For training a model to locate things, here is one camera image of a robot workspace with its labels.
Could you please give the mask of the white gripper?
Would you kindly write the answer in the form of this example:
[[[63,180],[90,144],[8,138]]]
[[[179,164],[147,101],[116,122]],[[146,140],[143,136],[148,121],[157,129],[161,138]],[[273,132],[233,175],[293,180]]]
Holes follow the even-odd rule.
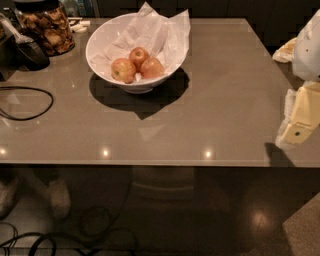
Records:
[[[285,96],[284,120],[275,144],[283,150],[304,143],[320,125],[320,9],[293,38],[272,55],[280,63],[292,61],[292,71],[306,82]]]

